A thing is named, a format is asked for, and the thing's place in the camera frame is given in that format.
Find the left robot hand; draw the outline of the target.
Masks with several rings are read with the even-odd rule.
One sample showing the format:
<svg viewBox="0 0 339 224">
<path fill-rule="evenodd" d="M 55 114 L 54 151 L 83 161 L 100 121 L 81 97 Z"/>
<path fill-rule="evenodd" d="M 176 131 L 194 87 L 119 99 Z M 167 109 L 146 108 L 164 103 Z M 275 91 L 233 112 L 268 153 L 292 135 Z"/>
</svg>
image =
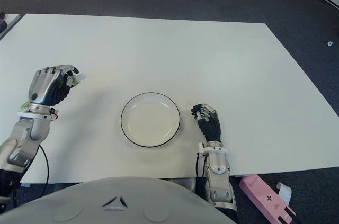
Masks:
<svg viewBox="0 0 339 224">
<path fill-rule="evenodd" d="M 79 70 L 73 65 L 58 65 L 37 70 L 29 88 L 29 102 L 55 106 L 63 101 L 75 86 Z"/>
</svg>

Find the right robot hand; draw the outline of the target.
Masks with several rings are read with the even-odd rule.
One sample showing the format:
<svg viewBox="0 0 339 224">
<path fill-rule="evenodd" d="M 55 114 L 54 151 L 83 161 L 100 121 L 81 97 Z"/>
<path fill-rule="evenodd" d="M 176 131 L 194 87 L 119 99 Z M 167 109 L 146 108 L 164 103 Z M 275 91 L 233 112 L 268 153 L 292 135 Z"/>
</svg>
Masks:
<svg viewBox="0 0 339 224">
<path fill-rule="evenodd" d="M 221 128 L 217 111 L 208 104 L 197 104 L 191 109 L 191 114 L 206 142 L 221 142 Z"/>
</svg>

